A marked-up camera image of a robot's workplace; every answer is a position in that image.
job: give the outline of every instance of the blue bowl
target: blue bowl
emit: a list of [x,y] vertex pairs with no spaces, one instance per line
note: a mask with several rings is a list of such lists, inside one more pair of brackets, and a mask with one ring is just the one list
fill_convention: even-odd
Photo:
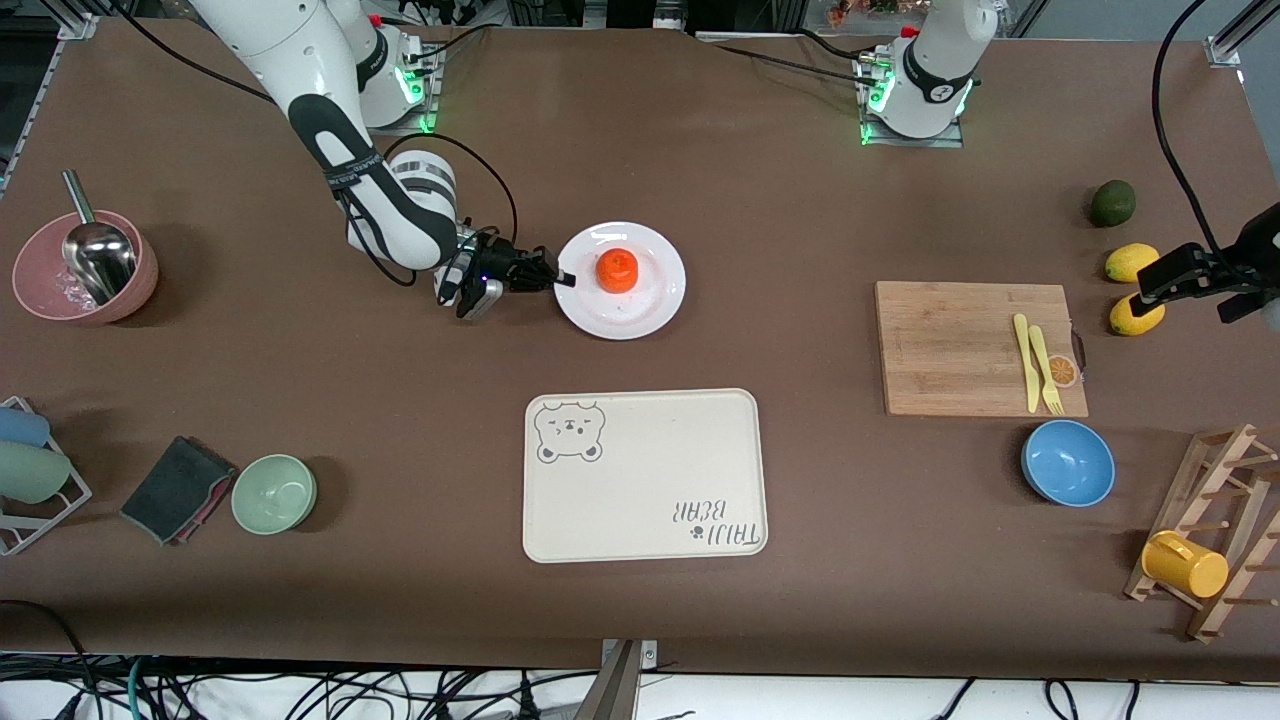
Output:
[[1116,461],[1098,433],[1075,420],[1050,420],[1027,438],[1023,473],[1046,500],[1088,507],[1111,492]]

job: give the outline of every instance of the light green bowl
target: light green bowl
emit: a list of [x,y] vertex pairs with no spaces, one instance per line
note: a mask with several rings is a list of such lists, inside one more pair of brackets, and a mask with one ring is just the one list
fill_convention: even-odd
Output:
[[297,457],[255,460],[232,489],[232,514],[255,536],[274,536],[297,525],[316,503],[316,480]]

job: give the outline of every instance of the butter knife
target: butter knife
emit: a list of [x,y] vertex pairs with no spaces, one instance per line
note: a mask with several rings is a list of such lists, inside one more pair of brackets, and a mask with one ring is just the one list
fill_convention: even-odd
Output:
[[1034,414],[1039,406],[1039,375],[1032,364],[1032,346],[1027,334],[1027,315],[1014,315],[1014,332],[1018,333],[1018,351],[1023,355],[1023,374],[1027,377],[1027,411]]

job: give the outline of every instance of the yellow mug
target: yellow mug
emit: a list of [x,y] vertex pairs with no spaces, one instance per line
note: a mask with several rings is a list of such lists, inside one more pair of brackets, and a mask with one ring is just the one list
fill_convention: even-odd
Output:
[[1142,548],[1142,571],[1196,597],[1212,597],[1226,584],[1226,559],[1174,530],[1161,530]]

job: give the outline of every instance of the fork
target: fork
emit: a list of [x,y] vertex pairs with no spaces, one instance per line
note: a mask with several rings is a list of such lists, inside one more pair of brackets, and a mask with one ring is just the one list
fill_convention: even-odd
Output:
[[1036,360],[1041,364],[1041,370],[1044,374],[1044,387],[1041,388],[1041,395],[1044,396],[1044,406],[1053,415],[1066,415],[1062,410],[1062,398],[1057,395],[1057,386],[1053,384],[1053,372],[1048,366],[1048,350],[1044,347],[1044,332],[1041,331],[1039,325],[1030,327],[1032,336],[1032,350],[1036,351]]

